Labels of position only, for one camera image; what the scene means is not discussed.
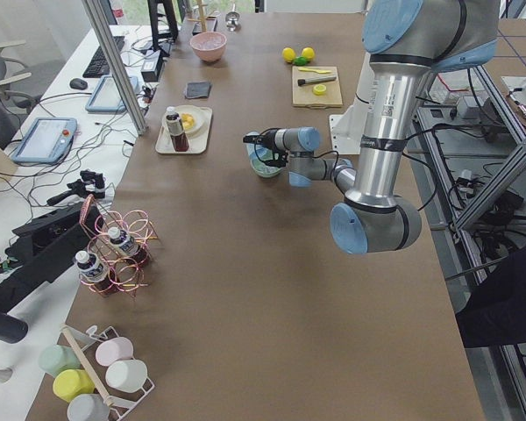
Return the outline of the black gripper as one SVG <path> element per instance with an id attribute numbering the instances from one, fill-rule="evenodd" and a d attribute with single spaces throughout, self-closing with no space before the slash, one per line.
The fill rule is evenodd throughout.
<path id="1" fill-rule="evenodd" d="M 284 168 L 288 163 L 288 153 L 275 144 L 275 135 L 278 131 L 278 128 L 269 128 L 261 133 L 250 132 L 243 137 L 243 143 L 253 143 L 256 146 L 263 146 L 263 154 L 256 151 L 257 157 L 260 158 L 268 154 L 271 156 L 271 159 L 264 161 L 265 164 L 277 168 Z"/>

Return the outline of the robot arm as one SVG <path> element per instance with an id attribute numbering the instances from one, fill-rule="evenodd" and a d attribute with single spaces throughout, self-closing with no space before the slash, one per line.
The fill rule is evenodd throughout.
<path id="1" fill-rule="evenodd" d="M 395 251 L 412 245 L 422 230 L 414 205 L 394 194 L 422 79 L 477 67 L 496 51 L 497 1 L 376 1 L 362 32 L 373 71 L 358 166 L 322 159 L 313 127 L 269 128 L 243 141 L 268 167 L 289 168 L 289 181 L 330 180 L 344 200 L 330 214 L 331 235 L 346 253 Z"/>

